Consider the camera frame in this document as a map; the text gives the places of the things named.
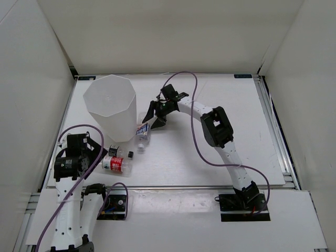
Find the white octagonal plastic bin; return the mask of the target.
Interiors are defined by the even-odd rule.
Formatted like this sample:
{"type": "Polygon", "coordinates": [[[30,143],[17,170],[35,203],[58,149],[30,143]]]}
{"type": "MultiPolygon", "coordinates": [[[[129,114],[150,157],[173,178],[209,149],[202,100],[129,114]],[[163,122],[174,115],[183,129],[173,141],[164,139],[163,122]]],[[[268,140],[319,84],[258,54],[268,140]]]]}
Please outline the white octagonal plastic bin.
{"type": "Polygon", "coordinates": [[[87,111],[114,142],[128,142],[137,128],[137,97],[128,78],[94,80],[83,94],[87,111]]]}

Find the clear bottle blue orange label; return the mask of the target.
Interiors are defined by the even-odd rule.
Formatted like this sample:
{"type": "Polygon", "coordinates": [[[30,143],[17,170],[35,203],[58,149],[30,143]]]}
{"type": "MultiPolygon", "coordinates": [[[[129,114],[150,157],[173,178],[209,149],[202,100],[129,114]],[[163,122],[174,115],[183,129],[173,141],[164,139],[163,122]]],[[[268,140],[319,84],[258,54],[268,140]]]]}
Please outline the clear bottle blue orange label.
{"type": "Polygon", "coordinates": [[[151,125],[148,122],[142,122],[146,113],[140,112],[137,120],[137,130],[135,133],[135,143],[138,153],[144,153],[150,143],[151,125]]]}

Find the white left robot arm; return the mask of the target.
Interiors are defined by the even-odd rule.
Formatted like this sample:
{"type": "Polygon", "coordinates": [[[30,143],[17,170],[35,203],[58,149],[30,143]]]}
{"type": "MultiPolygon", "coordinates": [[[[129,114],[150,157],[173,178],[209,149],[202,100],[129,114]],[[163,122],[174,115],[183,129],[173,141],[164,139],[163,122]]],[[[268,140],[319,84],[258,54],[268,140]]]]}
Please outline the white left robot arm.
{"type": "Polygon", "coordinates": [[[110,197],[103,184],[83,188],[81,177],[96,167],[107,153],[88,132],[69,134],[54,162],[57,205],[50,251],[94,251],[92,233],[99,210],[108,208],[110,197]]]}

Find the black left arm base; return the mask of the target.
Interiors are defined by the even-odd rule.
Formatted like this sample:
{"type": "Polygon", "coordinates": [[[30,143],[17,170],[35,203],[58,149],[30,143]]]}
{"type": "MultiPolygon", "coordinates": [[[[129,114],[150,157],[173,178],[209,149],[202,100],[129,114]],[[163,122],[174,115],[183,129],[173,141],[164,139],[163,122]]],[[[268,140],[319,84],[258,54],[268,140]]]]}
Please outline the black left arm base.
{"type": "Polygon", "coordinates": [[[97,217],[102,221],[125,221],[128,216],[129,193],[126,190],[112,191],[97,217]]]}

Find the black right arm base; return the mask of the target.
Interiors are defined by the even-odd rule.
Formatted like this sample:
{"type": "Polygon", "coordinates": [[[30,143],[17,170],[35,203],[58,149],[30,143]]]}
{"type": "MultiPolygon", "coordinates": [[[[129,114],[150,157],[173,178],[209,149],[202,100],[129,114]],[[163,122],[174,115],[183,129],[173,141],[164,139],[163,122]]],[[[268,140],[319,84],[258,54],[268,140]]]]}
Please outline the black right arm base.
{"type": "Polygon", "coordinates": [[[219,194],[214,198],[219,203],[221,222],[268,222],[271,221],[266,198],[260,193],[247,205],[236,194],[219,194]]]}

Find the small bottle black label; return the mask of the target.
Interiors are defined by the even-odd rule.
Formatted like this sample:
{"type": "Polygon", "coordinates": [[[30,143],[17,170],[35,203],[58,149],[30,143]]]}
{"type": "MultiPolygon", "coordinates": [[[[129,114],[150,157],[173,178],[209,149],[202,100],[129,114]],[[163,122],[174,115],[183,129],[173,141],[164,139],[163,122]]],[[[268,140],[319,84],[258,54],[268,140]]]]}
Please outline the small bottle black label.
{"type": "Polygon", "coordinates": [[[108,149],[108,156],[117,158],[133,159],[134,152],[126,151],[119,145],[110,145],[108,149]]]}

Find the clear bottle red label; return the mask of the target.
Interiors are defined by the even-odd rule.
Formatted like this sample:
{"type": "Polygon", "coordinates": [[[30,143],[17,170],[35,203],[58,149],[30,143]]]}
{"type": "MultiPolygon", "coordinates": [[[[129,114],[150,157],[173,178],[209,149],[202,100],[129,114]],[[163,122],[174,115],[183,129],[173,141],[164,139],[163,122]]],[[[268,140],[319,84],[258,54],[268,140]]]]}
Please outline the clear bottle red label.
{"type": "Polygon", "coordinates": [[[125,158],[107,155],[102,160],[102,168],[116,174],[127,176],[131,173],[132,164],[125,158]]]}

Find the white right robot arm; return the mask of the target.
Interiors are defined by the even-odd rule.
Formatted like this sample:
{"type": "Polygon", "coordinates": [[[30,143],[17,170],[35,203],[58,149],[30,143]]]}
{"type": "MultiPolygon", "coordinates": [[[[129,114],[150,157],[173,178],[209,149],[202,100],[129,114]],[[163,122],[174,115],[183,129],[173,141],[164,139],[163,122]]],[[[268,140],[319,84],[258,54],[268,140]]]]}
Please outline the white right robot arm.
{"type": "Polygon", "coordinates": [[[163,99],[150,102],[149,109],[142,122],[156,118],[151,128],[166,125],[167,115],[178,111],[191,116],[191,122],[201,123],[207,144],[213,147],[230,174],[236,196],[236,205],[243,210],[249,209],[259,195],[256,183],[242,165],[234,145],[234,131],[222,107],[211,108],[192,100],[185,92],[178,93],[171,84],[161,89],[163,99]]]}

